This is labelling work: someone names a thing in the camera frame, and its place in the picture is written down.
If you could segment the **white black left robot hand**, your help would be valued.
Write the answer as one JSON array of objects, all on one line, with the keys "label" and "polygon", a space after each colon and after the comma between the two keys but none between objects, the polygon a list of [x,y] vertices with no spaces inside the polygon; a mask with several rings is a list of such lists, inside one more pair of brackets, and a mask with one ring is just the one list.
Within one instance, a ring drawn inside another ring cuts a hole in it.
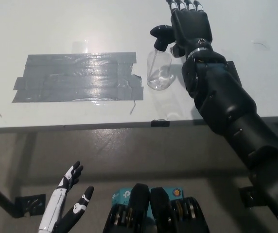
[{"label": "white black left robot hand", "polygon": [[64,174],[57,188],[53,191],[47,208],[40,222],[39,233],[68,233],[84,214],[94,187],[89,186],[79,200],[63,216],[64,204],[71,188],[78,183],[83,166],[77,161]]}]

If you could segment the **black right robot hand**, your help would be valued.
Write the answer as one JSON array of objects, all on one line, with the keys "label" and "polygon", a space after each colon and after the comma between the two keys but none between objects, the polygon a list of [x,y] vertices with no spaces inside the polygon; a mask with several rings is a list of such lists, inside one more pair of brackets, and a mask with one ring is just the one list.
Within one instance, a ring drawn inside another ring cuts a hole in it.
[{"label": "black right robot hand", "polygon": [[212,33],[208,15],[197,0],[168,0],[175,45],[175,58],[189,58],[201,50],[212,50]]}]

